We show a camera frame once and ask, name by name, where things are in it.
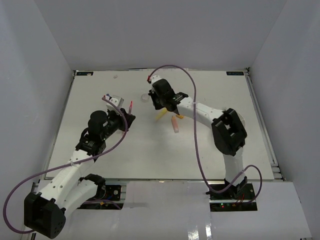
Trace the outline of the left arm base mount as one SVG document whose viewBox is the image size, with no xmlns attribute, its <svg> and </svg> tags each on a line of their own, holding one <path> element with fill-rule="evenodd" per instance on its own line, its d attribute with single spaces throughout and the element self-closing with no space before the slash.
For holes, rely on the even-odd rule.
<svg viewBox="0 0 320 240">
<path fill-rule="evenodd" d="M 97 174 L 90 173 L 79 179 L 79 183 L 90 181 L 97 187 L 96 194 L 89 198 L 78 209 L 83 210 L 121 210 L 123 203 L 120 203 L 122 197 L 122 186 L 119 184 L 108 184 L 106 179 Z"/>
</svg>

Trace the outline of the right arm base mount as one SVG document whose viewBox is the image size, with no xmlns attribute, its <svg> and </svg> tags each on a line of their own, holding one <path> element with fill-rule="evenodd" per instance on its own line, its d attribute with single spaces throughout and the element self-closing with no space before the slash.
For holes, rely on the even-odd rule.
<svg viewBox="0 0 320 240">
<path fill-rule="evenodd" d="M 205 194 L 209 197 L 211 212 L 255 212 L 258 210 L 255 200 L 248 203 L 256 195 L 252 183 L 246 183 L 238 193 L 234 193 L 231 186 L 223 193 L 208 190 Z"/>
</svg>

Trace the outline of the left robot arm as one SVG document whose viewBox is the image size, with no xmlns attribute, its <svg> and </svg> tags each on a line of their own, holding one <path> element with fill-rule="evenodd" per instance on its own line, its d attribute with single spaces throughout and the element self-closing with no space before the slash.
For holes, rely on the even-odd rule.
<svg viewBox="0 0 320 240">
<path fill-rule="evenodd" d="M 85 201 L 103 198 L 105 179 L 97 174 L 84 173 L 105 150 L 106 140 L 118 130 L 127 130 L 135 118 L 123 108 L 120 113 L 94 111 L 66 167 L 38 193 L 29 193 L 24 199 L 24 225 L 54 239 L 62 231 L 67 218 Z"/>
</svg>

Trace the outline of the purple pen red tip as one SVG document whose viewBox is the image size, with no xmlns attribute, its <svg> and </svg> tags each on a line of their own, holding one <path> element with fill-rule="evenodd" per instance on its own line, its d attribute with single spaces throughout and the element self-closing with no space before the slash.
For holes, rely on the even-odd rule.
<svg viewBox="0 0 320 240">
<path fill-rule="evenodd" d="M 129 105 L 129 109 L 128 109 L 128 114 L 131 115 L 132 114 L 132 109 L 133 109 L 133 101 L 130 101 L 130 105 Z"/>
</svg>

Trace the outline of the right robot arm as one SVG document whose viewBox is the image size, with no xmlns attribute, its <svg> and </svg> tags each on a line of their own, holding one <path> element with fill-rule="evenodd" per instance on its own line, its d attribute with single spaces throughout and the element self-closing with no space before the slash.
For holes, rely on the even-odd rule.
<svg viewBox="0 0 320 240">
<path fill-rule="evenodd" d="M 151 84 L 148 95 L 156 110 L 165 108 L 212 131 L 214 145 L 224 159 L 226 195 L 233 200 L 242 196 L 248 182 L 243 165 L 243 147 L 248 135 L 238 113 L 232 108 L 220 110 L 196 103 L 188 94 L 176 93 L 169 82 L 158 75 L 150 77 L 147 82 Z"/>
</svg>

